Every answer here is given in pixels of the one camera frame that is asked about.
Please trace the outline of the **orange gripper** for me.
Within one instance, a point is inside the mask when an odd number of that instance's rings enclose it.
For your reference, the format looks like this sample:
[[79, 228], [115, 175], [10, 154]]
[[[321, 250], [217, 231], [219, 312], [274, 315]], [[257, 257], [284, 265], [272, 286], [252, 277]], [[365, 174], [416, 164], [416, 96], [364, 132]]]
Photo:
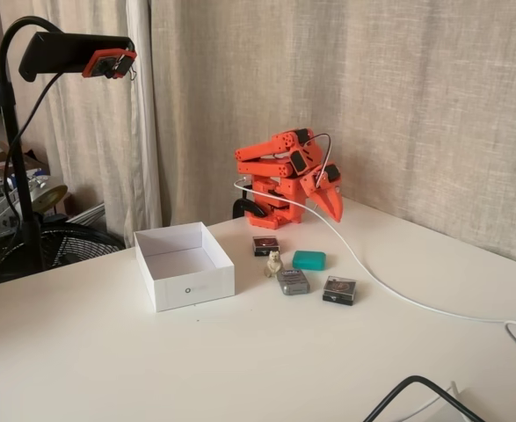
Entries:
[[333, 221], [340, 221], [343, 215], [343, 199], [339, 191], [341, 174], [334, 163], [320, 164], [300, 183], [307, 196], [318, 205]]

